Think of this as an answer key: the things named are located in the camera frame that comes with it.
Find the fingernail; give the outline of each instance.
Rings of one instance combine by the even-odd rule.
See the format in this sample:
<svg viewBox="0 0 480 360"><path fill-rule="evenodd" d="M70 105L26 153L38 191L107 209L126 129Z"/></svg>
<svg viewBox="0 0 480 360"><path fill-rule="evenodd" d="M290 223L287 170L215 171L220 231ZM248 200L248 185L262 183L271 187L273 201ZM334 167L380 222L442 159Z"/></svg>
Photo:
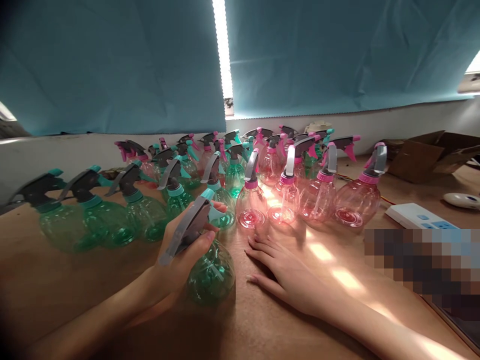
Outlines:
<svg viewBox="0 0 480 360"><path fill-rule="evenodd" d="M252 275L247 275L246 280L248 282L251 282L251 283L256 283L257 282L257 278L255 276L252 276Z"/></svg>
<svg viewBox="0 0 480 360"><path fill-rule="evenodd" d="M215 238L215 231L210 230L209 232L206 233L206 238L210 241L212 241Z"/></svg>

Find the right hand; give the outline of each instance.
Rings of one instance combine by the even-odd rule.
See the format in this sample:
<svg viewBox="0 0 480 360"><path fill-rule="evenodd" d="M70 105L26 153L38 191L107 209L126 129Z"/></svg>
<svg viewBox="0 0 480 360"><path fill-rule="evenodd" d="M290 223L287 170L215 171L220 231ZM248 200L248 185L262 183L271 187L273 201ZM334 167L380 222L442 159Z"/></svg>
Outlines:
<svg viewBox="0 0 480 360"><path fill-rule="evenodd" d="M248 237L251 249L248 256L267 266L278 282L261 274L247 277L248 281L260 286L298 311L324 318L336 301L332 289L316 277L310 269L283 245L267 237Z"/></svg>

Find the computer mouse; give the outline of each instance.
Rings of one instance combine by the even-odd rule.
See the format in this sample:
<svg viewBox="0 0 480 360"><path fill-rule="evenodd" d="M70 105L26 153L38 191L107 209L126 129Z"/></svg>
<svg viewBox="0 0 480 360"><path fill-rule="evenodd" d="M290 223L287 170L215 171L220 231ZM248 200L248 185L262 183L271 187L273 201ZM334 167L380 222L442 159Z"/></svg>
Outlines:
<svg viewBox="0 0 480 360"><path fill-rule="evenodd" d="M477 196L462 194L459 192L450 192L443 195L443 200L459 208L480 210L480 197Z"/></svg>

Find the wooden table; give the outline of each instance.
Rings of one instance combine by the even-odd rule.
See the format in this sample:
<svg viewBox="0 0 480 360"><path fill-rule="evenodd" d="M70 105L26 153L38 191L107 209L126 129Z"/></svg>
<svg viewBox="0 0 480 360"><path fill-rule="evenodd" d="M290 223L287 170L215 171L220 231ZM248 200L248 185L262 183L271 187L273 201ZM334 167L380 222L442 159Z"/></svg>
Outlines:
<svg viewBox="0 0 480 360"><path fill-rule="evenodd" d="M340 159L339 171L356 178L365 160L352 164ZM424 185L385 174L378 187L394 203L418 203L460 228L480 226L477 213L440 202L444 193L479 192L480 176L469 167ZM160 197L156 190L142 192ZM110 200L125 204L120 194ZM387 207L383 202L366 227L399 228L384 215ZM155 261L159 249L158 244L134 241L116 250L63 254L39 234L38 215L27 205L1 216L0 229L1 295L20 345L31 344L127 285ZM332 221L317 230L297 221L287 230L267 231L333 286L467 359L478 359L418 295L365 264L362 231ZM248 233L233 226L219 234L236 272L235 291L221 306L199 308L180 300L160 317L117 336L95 358L376 359L349 336L247 283L246 275L259 271L244 253Z"/></svg>

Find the teal fabric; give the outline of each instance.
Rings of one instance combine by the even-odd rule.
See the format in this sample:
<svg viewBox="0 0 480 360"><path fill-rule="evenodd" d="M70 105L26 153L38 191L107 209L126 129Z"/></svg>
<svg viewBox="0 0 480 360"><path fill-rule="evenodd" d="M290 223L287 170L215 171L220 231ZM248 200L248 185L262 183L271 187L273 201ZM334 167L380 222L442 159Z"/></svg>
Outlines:
<svg viewBox="0 0 480 360"><path fill-rule="evenodd" d="M225 0L235 115L465 99L478 0Z"/></svg>
<svg viewBox="0 0 480 360"><path fill-rule="evenodd" d="M211 0L17 0L0 100L33 135L225 131Z"/></svg>

